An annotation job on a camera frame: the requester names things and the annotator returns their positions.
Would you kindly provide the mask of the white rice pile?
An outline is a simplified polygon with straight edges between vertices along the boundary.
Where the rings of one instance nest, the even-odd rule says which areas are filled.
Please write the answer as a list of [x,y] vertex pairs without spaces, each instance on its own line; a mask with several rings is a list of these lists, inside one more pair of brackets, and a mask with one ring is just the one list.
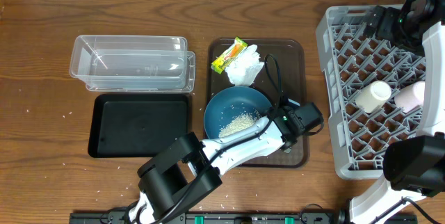
[[218,137],[223,138],[238,131],[247,129],[258,121],[260,117],[261,115],[257,111],[253,113],[244,112],[236,117],[233,117],[229,124],[220,129]]

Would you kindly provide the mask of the large blue plate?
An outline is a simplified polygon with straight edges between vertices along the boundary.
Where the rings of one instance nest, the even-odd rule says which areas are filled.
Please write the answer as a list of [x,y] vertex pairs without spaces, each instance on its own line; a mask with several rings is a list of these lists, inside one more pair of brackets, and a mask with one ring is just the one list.
[[254,88],[226,88],[217,93],[205,109],[204,130],[207,138],[217,138],[220,131],[240,115],[249,115],[256,122],[271,106],[268,98]]

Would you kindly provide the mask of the white cup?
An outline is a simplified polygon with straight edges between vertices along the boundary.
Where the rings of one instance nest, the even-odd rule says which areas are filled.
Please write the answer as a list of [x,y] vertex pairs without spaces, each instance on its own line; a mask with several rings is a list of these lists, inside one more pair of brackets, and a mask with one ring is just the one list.
[[356,105],[366,113],[381,108],[391,97],[391,87],[384,81],[374,81],[360,90]]

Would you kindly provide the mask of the white tissue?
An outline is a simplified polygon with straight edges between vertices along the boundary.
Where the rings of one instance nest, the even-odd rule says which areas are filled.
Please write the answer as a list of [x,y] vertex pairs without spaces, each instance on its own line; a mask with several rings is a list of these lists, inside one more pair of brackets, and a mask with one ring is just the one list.
[[229,82],[234,86],[250,86],[264,67],[257,52],[257,45],[250,45],[225,69]]

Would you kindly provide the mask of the pink cup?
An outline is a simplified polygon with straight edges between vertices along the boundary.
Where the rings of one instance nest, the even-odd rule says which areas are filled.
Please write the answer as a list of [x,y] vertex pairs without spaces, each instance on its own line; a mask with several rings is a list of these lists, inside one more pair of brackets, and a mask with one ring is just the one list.
[[423,106],[425,93],[425,82],[418,81],[404,87],[394,98],[395,105],[404,113]]

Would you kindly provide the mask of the yellow snack wrapper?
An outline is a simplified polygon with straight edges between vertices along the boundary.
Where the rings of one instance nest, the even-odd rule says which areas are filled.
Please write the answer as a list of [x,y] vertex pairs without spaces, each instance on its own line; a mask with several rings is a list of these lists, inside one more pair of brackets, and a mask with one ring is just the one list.
[[246,42],[236,37],[234,43],[211,63],[211,69],[221,74],[247,47]]

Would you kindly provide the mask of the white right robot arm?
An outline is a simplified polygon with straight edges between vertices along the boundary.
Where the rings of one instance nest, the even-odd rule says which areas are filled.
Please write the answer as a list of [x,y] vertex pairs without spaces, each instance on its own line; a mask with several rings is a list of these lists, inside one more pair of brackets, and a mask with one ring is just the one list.
[[340,211],[339,223],[384,223],[444,191],[444,0],[376,6],[364,21],[364,35],[425,57],[426,91],[416,136],[387,148],[382,176]]

